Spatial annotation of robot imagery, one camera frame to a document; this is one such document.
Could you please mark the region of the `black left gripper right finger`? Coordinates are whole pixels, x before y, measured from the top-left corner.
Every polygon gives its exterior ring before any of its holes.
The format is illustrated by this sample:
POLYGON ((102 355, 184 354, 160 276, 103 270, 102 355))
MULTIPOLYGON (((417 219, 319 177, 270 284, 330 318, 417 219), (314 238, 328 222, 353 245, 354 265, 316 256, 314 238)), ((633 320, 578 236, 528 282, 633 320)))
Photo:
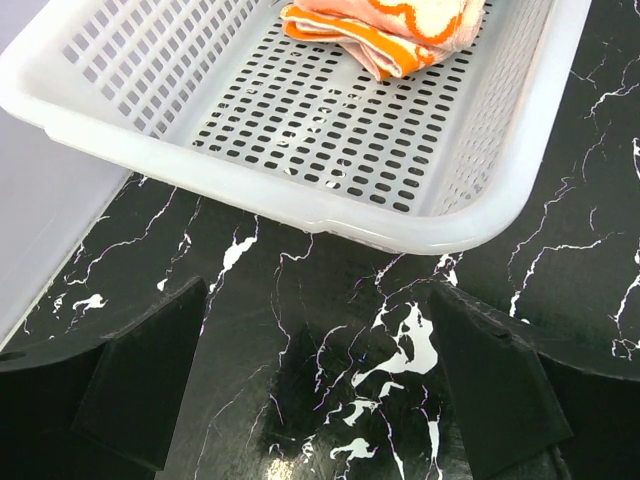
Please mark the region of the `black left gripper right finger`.
POLYGON ((454 287, 436 285, 429 306, 474 478, 638 478, 638 363, 454 287))

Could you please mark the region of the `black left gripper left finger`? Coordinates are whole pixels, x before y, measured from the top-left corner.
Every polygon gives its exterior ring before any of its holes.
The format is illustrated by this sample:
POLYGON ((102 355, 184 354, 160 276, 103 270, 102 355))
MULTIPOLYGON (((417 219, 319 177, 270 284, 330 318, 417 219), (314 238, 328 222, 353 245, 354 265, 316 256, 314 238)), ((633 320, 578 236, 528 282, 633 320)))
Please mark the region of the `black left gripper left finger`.
POLYGON ((1 355, 4 479, 152 479, 165 467, 207 287, 192 279, 137 318, 1 355))

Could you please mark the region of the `orange white towel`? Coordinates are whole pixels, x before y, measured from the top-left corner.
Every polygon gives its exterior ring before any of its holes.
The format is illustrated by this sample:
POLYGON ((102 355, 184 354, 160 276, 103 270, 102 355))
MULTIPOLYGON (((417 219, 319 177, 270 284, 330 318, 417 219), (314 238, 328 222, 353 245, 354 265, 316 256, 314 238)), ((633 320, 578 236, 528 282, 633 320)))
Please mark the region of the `orange white towel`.
POLYGON ((377 81, 404 78, 469 48, 485 14, 483 1, 294 1, 282 8, 283 32, 306 42, 336 43, 377 81))

